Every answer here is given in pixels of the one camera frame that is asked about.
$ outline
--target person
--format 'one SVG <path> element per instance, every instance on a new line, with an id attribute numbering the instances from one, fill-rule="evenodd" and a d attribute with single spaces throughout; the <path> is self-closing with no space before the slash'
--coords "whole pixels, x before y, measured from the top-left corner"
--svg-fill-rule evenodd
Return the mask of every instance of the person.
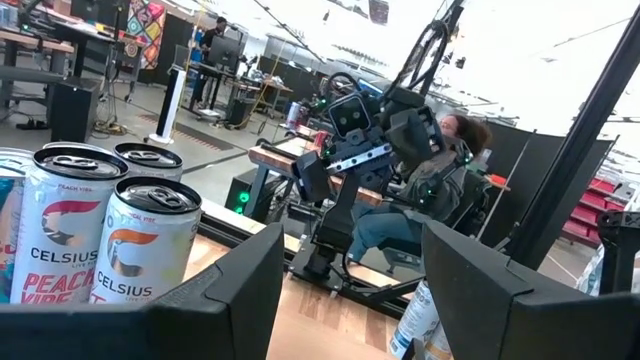
<path id="1" fill-rule="evenodd" d="M 213 38 L 223 37 L 224 32 L 227 29 L 227 19 L 222 16 L 219 16 L 216 20 L 216 26 L 212 29 L 209 29 L 204 32 L 204 35 L 200 38 L 199 44 L 200 50 L 202 50 L 202 63 L 211 65 L 209 61 L 209 51 L 211 50 L 211 44 L 213 42 Z M 202 93 L 204 92 L 204 87 L 207 83 L 208 78 L 203 75 L 199 75 L 196 81 L 196 88 L 194 89 L 194 96 L 196 96 L 196 101 L 198 103 L 198 107 L 202 108 L 205 104 L 202 102 Z"/>
<path id="2" fill-rule="evenodd" d="M 484 124 L 461 115 L 445 116 L 440 121 L 440 129 L 445 136 L 464 140 L 474 155 L 480 154 L 491 140 L 491 132 Z M 376 207 L 354 206 L 353 242 L 347 253 L 350 262 L 359 263 L 368 249 L 380 245 L 387 238 L 420 241 L 422 223 L 428 219 L 444 221 L 449 217 L 462 197 L 466 173 L 464 166 L 455 170 L 438 189 L 429 192 L 433 196 L 423 192 L 426 192 L 424 184 L 433 171 L 450 164 L 454 156 L 451 152 L 437 155 L 402 174 L 407 185 L 399 193 L 400 196 L 415 203 L 426 197 L 430 199 L 420 211 L 393 203 Z"/>

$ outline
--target computer monitor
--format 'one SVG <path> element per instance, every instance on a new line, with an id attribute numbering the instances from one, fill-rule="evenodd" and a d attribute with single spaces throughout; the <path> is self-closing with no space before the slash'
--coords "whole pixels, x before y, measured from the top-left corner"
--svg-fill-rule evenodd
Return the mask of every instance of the computer monitor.
<path id="1" fill-rule="evenodd" d="M 209 50 L 207 60 L 210 63 L 235 70 L 240 55 L 242 55 L 242 41 L 240 39 L 215 36 L 211 41 L 211 50 Z"/>

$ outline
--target woman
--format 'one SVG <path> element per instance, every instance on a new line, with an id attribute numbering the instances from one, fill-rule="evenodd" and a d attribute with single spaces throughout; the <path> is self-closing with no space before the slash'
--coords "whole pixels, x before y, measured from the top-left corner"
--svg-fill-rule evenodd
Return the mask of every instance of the woman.
<path id="1" fill-rule="evenodd" d="M 463 140 L 474 155 L 479 155 L 491 140 L 491 132 L 484 124 L 461 115 L 445 116 L 440 120 L 440 130 L 445 136 Z M 406 172 L 410 174 L 405 177 L 407 185 L 399 195 L 416 203 L 429 198 L 420 212 L 389 203 L 375 208 L 354 208 L 356 225 L 353 229 L 353 243 L 348 252 L 349 259 L 360 262 L 368 249 L 380 245 L 387 238 L 420 241 L 422 222 L 427 219 L 446 220 L 460 203 L 465 167 L 457 169 L 438 189 L 432 189 L 435 191 L 427 192 L 425 185 L 434 170 L 441 169 L 452 160 L 451 154 L 442 154 Z"/>

